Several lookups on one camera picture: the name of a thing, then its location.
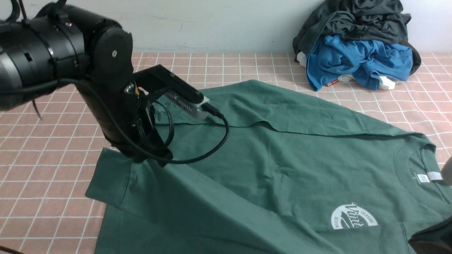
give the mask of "pink tiled floor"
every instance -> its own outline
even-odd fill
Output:
[[[135,53],[138,70],[161,63],[198,89],[257,79],[311,94],[423,132],[438,146],[440,166],[452,154],[452,54],[423,54],[424,65],[393,91],[336,83],[320,92],[286,54]],[[103,205],[84,197],[104,140],[73,86],[32,106],[0,113],[0,245],[24,253],[92,253]]]

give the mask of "white logo print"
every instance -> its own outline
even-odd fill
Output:
[[[378,223],[372,214],[353,202],[336,208],[331,215],[331,225],[333,229],[343,229],[377,226]]]

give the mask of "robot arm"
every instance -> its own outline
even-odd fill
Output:
[[[75,84],[105,138],[138,162],[193,163],[221,147],[228,123],[202,93],[160,65],[134,73],[132,35],[112,19],[65,3],[49,3],[33,19],[0,23],[0,110]],[[161,96],[197,119],[222,118],[223,140],[198,158],[172,160],[173,130],[163,142],[155,129],[152,105]]]

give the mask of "red tag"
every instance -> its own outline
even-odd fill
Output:
[[[332,86],[332,85],[336,84],[337,82],[338,82],[338,80],[333,80],[333,81],[325,84],[324,86]]]

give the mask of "blue shirt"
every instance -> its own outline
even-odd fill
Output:
[[[377,90],[378,76],[406,81],[412,66],[409,47],[377,40],[345,41],[334,35],[317,41],[307,57],[306,73],[315,91],[342,74],[352,74],[361,86]]]

